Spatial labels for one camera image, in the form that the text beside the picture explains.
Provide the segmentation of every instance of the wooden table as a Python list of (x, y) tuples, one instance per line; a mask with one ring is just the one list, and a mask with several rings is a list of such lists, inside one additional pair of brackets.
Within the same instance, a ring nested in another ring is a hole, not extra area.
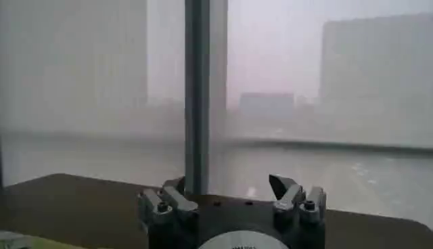
[[(50, 175), (6, 187), (0, 229), (86, 248), (144, 249), (136, 194), (144, 186)], [(210, 203), (221, 197), (201, 196)], [(326, 248), (433, 248), (433, 232), (415, 221), (329, 210)]]

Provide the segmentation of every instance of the distant building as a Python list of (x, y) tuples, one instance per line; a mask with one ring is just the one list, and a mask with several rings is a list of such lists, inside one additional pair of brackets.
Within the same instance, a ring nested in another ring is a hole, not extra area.
[(432, 130), (432, 27), (429, 14), (328, 22), (321, 113), (366, 142), (411, 140), (415, 131)]
[(294, 112), (293, 93), (243, 93), (240, 112), (248, 116), (289, 119)]

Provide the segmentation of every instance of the green object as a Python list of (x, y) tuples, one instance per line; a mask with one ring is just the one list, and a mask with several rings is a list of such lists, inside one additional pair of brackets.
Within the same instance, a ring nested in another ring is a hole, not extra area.
[(9, 231), (0, 231), (0, 249), (84, 249)]

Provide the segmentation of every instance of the window pane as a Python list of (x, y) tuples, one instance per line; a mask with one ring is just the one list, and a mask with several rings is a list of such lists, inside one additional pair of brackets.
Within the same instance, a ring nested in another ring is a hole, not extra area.
[(433, 147), (432, 11), (431, 0), (230, 1), (230, 135)]
[(226, 146), (211, 151), (210, 192), (274, 200), (278, 174), (324, 187), (330, 208), (433, 227), (431, 154), (323, 146), (433, 148), (433, 1), (228, 5), (226, 104), (211, 92), (210, 113), (217, 126), (226, 110)]
[(6, 185), (183, 175), (182, 2), (7, 0), (0, 33)]

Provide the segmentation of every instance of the black device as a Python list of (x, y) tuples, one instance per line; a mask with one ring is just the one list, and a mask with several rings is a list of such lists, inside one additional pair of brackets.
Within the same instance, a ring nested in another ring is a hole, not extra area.
[(150, 249), (325, 248), (326, 193), (308, 196), (293, 179), (269, 175), (274, 202), (229, 199), (198, 205), (185, 197), (185, 178), (138, 195), (139, 220)]

